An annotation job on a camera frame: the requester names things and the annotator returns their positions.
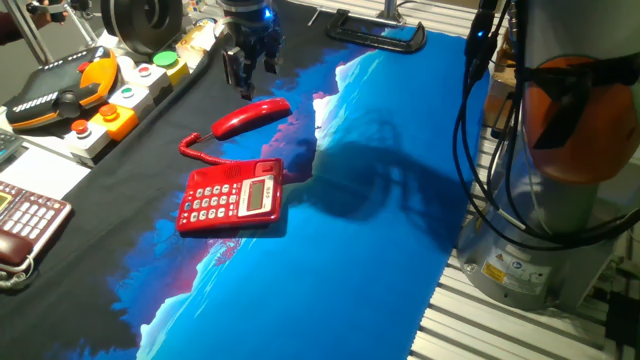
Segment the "bystander hand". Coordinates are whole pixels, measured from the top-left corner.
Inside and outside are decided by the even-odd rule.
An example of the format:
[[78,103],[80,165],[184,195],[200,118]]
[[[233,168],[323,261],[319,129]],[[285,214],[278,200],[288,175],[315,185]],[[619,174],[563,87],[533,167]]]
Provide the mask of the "bystander hand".
[[37,12],[30,15],[33,24],[37,29],[42,29],[51,23],[63,24],[68,18],[68,12],[50,14],[48,12]]

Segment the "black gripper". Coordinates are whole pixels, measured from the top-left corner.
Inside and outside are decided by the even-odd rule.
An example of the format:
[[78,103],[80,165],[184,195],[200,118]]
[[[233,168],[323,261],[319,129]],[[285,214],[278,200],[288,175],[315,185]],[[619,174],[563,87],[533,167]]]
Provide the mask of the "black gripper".
[[283,31],[272,0],[218,0],[236,46],[222,51],[225,78],[244,100],[252,100],[252,71],[247,72],[246,55],[264,55],[264,68],[276,74]]

